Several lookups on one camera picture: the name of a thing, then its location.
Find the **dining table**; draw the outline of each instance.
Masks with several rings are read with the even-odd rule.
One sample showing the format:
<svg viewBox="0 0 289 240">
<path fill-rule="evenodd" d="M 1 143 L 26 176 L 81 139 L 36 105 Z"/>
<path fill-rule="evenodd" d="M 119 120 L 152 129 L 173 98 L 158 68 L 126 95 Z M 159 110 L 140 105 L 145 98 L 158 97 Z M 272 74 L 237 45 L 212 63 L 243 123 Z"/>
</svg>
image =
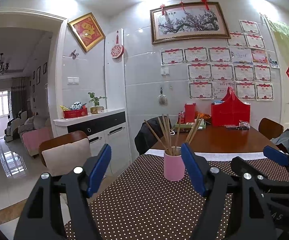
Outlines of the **dining table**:
<svg viewBox="0 0 289 240">
<path fill-rule="evenodd" d="M 179 146 L 188 133 L 179 134 Z M 194 152 L 255 156 L 265 146 L 278 149 L 253 127 L 250 130 L 229 130 L 207 125 L 196 132 L 190 147 Z M 151 152 L 163 152 L 157 142 L 152 150 L 140 155 L 93 202 L 90 211 L 102 239 L 112 240 L 188 240 L 203 212 L 206 198 L 197 193 L 187 171 L 180 181 L 169 181 L 163 175 L 163 157 Z M 286 168 L 270 159 L 248 159 L 269 179 L 289 181 Z M 208 161 L 227 174 L 234 175 L 230 161 Z M 225 199 L 222 220 L 215 239 L 224 239 L 230 217 L 232 194 Z M 75 240 L 71 221 L 65 225 L 67 239 Z"/>
</svg>

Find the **chopsticks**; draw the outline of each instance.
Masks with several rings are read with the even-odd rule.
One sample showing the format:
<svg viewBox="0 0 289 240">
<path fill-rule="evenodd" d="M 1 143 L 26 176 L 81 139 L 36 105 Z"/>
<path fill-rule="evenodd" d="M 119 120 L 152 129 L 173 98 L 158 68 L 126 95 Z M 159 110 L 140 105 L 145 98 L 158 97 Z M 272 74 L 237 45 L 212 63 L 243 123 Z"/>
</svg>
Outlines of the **chopsticks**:
<svg viewBox="0 0 289 240">
<path fill-rule="evenodd" d="M 163 142 L 160 140 L 160 138 L 157 136 L 157 134 L 154 132 L 154 130 L 152 129 L 152 127 L 149 125 L 149 123 L 144 120 L 146 125 L 148 126 L 148 128 L 150 129 L 150 131 L 152 132 L 152 134 L 157 138 L 158 142 L 160 142 L 163 146 L 163 148 L 165 149 L 166 154 L 170 155 L 170 156 L 177 156 L 179 155 L 177 152 L 177 145 L 178 145 L 178 140 L 179 140 L 179 131 L 180 131 L 180 124 L 178 125 L 178 130 L 177 130 L 177 137 L 176 137 L 176 142 L 174 144 L 174 147 L 172 146 L 172 142 L 171 142 L 171 135 L 170 135 L 170 119 L 169 119 L 169 115 L 167 114 L 166 116 L 164 114 L 162 114 L 162 120 L 160 119 L 160 117 L 158 117 L 158 122 L 161 128 L 161 131 L 163 133 L 163 136 L 165 138 L 165 144 L 163 144 Z M 191 143 L 192 140 L 194 139 L 194 136 L 197 132 L 197 128 L 199 127 L 200 123 L 202 121 L 201 119 L 196 119 L 195 124 L 193 125 L 193 127 L 191 128 L 187 138 L 186 138 L 186 143 Z"/>
</svg>

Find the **wooden table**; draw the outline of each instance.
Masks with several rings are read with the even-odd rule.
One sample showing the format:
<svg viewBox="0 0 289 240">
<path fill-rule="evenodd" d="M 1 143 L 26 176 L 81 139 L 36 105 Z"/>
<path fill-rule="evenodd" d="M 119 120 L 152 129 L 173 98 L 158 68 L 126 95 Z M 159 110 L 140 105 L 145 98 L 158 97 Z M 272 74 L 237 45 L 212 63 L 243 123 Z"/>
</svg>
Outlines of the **wooden table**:
<svg viewBox="0 0 289 240">
<path fill-rule="evenodd" d="M 180 133 L 178 146 L 186 140 L 188 133 Z M 176 135 L 172 136 L 172 145 Z M 253 127 L 250 130 L 229 130 L 222 126 L 207 125 L 206 129 L 198 130 L 190 147 L 194 152 L 201 153 L 253 153 L 262 152 L 265 146 L 279 150 L 270 140 Z M 157 142 L 152 149 L 163 150 Z"/>
</svg>

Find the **wooden chair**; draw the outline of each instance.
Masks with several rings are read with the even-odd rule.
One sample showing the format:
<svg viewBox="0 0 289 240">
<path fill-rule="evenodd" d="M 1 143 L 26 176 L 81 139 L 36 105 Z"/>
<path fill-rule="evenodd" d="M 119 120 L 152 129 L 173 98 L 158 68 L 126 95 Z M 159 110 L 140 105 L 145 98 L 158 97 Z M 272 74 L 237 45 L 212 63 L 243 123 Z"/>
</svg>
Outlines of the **wooden chair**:
<svg viewBox="0 0 289 240">
<path fill-rule="evenodd" d="M 269 140 L 277 138 L 283 133 L 283 126 L 268 118 L 263 118 L 258 126 L 258 131 Z"/>
<path fill-rule="evenodd" d="M 44 150 L 49 150 L 49 149 L 52 149 L 54 147 L 58 147 L 58 146 L 61 146 L 61 145 L 67 144 L 67 143 L 77 142 L 77 141 L 80 141 L 84 138 L 88 138 L 88 136 L 84 132 L 76 131 L 76 132 L 71 132 L 71 133 L 68 133 L 68 134 L 65 134 L 65 135 L 56 137 L 54 139 L 40 143 L 39 156 L 40 156 L 40 159 L 41 159 L 43 165 L 46 166 L 46 162 L 45 162 L 43 155 L 42 155 L 42 152 Z"/>
</svg>

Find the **green plant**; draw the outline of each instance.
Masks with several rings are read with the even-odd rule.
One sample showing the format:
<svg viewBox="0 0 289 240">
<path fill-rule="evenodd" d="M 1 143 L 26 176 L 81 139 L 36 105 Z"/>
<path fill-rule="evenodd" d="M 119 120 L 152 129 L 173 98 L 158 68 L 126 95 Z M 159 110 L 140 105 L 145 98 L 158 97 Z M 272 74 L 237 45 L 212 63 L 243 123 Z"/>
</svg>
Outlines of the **green plant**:
<svg viewBox="0 0 289 240">
<path fill-rule="evenodd" d="M 89 92 L 88 94 L 89 94 L 89 96 L 90 96 L 90 98 L 91 98 L 91 100 L 89 101 L 89 103 L 90 103 L 90 102 L 94 102 L 94 106 L 99 106 L 99 100 L 106 98 L 106 97 L 99 97 L 99 98 L 97 98 L 97 97 L 94 96 L 94 93 L 90 93 L 90 92 Z"/>
</svg>

